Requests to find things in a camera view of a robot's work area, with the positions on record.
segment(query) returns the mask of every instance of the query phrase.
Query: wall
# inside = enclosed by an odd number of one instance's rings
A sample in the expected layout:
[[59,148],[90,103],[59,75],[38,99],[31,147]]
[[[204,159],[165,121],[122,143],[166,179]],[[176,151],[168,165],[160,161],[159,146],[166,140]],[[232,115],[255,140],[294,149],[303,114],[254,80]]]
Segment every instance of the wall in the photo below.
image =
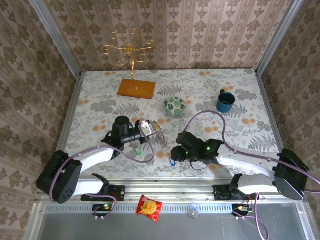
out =
[[114,31],[156,41],[137,69],[253,68],[289,0],[45,0],[82,71],[123,70],[100,54]]
[[[305,0],[262,74],[284,146],[320,176],[320,1]],[[309,189],[319,189],[308,182]],[[320,226],[320,197],[309,195]]]
[[0,239],[22,239],[75,79],[27,0],[0,1]]

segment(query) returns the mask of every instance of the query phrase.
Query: ceramic bowl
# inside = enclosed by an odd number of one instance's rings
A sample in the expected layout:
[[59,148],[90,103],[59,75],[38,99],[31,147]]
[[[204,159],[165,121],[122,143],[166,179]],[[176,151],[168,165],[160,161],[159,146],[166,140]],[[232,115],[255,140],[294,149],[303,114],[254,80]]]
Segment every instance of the ceramic bowl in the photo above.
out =
[[163,108],[167,114],[179,115],[184,112],[186,103],[180,97],[172,96],[164,101]]

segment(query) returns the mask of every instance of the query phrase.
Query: snack bag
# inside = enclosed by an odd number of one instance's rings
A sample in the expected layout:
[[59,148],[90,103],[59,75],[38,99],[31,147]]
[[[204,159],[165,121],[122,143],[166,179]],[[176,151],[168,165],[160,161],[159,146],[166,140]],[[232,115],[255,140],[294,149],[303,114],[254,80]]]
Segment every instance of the snack bag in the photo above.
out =
[[153,201],[145,197],[145,195],[142,195],[135,214],[137,215],[144,214],[156,223],[158,222],[162,204],[163,204],[162,202]]

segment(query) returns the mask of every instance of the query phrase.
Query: wooden board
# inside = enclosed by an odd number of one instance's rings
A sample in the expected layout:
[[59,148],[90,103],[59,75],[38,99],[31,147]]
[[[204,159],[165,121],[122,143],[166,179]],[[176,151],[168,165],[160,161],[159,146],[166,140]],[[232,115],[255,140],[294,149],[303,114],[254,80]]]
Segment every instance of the wooden board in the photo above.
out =
[[131,79],[122,79],[118,90],[119,96],[134,97],[139,99],[152,99],[156,83],[152,81],[139,81]]

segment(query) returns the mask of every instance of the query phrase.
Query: floral tablecloth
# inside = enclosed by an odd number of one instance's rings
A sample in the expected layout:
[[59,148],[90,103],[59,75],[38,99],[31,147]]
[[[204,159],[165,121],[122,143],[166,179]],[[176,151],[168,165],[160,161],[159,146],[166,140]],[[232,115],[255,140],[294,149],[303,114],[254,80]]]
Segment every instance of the floral tablecloth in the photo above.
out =
[[[170,152],[178,133],[198,112],[216,110],[221,89],[235,95],[231,111],[223,114],[226,119],[226,140],[240,148],[261,152],[278,152],[266,107],[252,69],[208,70],[144,70],[137,71],[137,80],[156,82],[153,99],[118,96],[123,78],[129,71],[92,71],[85,74],[82,91],[74,114],[66,151],[75,154],[99,143],[112,129],[117,116],[127,116],[132,123],[140,120],[157,121],[168,140],[162,148],[155,136],[150,138],[155,148],[155,160],[140,164],[122,155],[114,160],[98,164],[84,175],[100,174],[106,178],[172,178],[172,177],[231,177],[237,173],[249,173],[245,169],[211,164],[196,171],[188,163],[170,164]],[[177,96],[184,99],[186,109],[179,116],[169,116],[163,109],[165,99]],[[219,139],[223,122],[217,116],[204,114],[191,124],[189,131],[203,139]],[[147,143],[141,146],[142,155],[135,148],[139,142],[125,145],[125,152],[138,160],[148,160],[152,152]],[[202,163],[194,163],[200,169]]]

